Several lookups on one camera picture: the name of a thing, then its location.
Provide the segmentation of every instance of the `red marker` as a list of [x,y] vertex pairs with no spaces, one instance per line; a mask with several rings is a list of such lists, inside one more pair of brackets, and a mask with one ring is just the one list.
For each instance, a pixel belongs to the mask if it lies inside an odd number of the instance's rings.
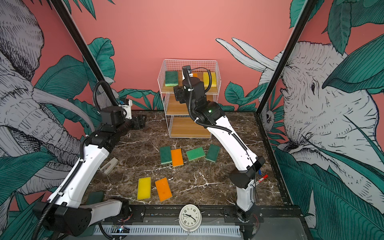
[[267,177],[268,177],[268,175],[265,174],[264,177],[260,178],[260,179],[256,182],[255,186],[257,186],[259,183],[261,183],[262,181],[264,181],[264,179],[266,179]]

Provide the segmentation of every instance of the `elephant eye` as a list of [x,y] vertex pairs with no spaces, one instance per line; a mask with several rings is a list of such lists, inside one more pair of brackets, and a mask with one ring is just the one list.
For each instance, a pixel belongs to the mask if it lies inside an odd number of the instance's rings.
[[311,84],[311,90],[312,90],[312,92],[314,94],[314,83]]

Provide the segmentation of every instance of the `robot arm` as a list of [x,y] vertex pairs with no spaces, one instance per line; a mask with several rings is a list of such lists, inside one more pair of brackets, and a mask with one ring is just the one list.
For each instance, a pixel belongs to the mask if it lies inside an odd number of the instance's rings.
[[51,231],[78,236],[89,225],[122,213],[124,209],[119,200],[80,204],[97,169],[120,141],[120,137],[130,129],[144,128],[146,116],[132,117],[131,106],[132,100],[125,99],[119,106],[100,110],[101,125],[81,143],[80,158],[72,170],[47,202],[35,204],[33,212],[39,222],[32,239],[36,239],[42,225]]
[[230,179],[237,188],[237,205],[244,212],[253,206],[255,199],[252,192],[255,184],[256,172],[265,163],[262,156],[253,153],[240,139],[225,116],[221,107],[207,100],[205,93],[212,82],[210,71],[210,83],[204,89],[204,83],[193,77],[190,66],[184,66],[183,86],[175,86],[175,98],[180,103],[186,103],[189,116],[195,123],[207,128],[227,150],[235,163],[236,169],[230,173]]

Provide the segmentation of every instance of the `wooden shelf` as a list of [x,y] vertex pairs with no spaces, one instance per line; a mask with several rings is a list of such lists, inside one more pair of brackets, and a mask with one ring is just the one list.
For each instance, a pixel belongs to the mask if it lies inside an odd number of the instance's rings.
[[[207,95],[207,100],[213,102],[213,95]],[[170,94],[166,115],[189,115],[187,104],[179,103],[175,99],[175,94]]]
[[[183,85],[181,83],[183,81],[182,72],[181,71],[177,71],[177,73],[179,74],[179,86],[182,86]],[[192,72],[192,73],[197,73],[197,77],[201,81],[203,81],[203,73],[202,72]],[[163,87],[161,88],[161,93],[174,93],[173,92],[173,86],[167,87],[166,86],[166,82],[164,81]],[[206,92],[206,94],[218,94],[217,87],[211,87],[209,89],[209,91]]]
[[170,137],[211,138],[211,133],[190,118],[174,117]]

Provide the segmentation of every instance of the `clock face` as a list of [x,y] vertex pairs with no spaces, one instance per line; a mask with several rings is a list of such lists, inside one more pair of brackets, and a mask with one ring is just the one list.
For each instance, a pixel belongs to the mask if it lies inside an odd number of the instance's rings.
[[201,223],[200,210],[192,204],[188,204],[181,209],[180,224],[186,228],[194,228]]

